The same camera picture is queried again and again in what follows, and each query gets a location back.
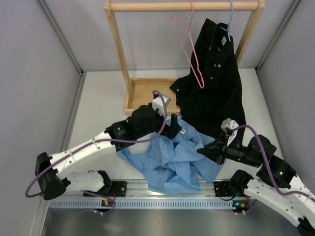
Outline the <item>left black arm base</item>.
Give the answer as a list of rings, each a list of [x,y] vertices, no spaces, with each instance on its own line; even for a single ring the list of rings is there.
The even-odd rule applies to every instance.
[[[110,190],[107,193],[108,197],[125,197],[127,190],[126,181],[113,181]]]

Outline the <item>light blue shirt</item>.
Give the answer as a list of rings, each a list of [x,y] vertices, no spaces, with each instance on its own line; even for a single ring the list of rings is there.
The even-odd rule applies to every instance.
[[[143,153],[131,153],[129,148],[119,151],[118,156],[141,172],[148,182],[157,186],[159,182],[182,179],[191,185],[199,178],[212,183],[222,167],[197,153],[215,139],[199,133],[193,126],[178,119],[183,128],[174,139],[159,136],[149,142]]]

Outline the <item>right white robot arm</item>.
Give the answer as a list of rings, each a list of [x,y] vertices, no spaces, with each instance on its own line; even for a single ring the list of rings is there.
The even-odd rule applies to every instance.
[[[288,220],[302,236],[315,234],[315,196],[302,182],[297,172],[284,160],[275,156],[276,147],[258,135],[248,146],[229,144],[227,135],[198,153],[222,165],[226,159],[256,167],[249,174],[238,169],[228,181],[215,183],[218,197],[249,197],[271,208]]]

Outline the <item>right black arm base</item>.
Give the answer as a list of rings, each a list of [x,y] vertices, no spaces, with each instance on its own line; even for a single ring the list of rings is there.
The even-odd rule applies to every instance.
[[[229,181],[214,181],[214,190],[215,190],[215,196],[221,197],[221,198],[232,198],[234,197],[234,193],[230,189]]]

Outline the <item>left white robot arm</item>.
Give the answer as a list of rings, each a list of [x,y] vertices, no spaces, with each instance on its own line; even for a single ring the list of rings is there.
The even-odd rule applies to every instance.
[[[77,168],[99,157],[113,154],[134,145],[138,139],[155,133],[156,137],[174,139],[182,130],[177,115],[172,114],[170,124],[164,124],[163,109],[151,104],[142,105],[131,116],[107,127],[91,140],[72,149],[48,155],[38,155],[35,176],[45,200],[55,199],[65,192],[83,191],[106,196],[112,181],[104,170],[77,172]]]

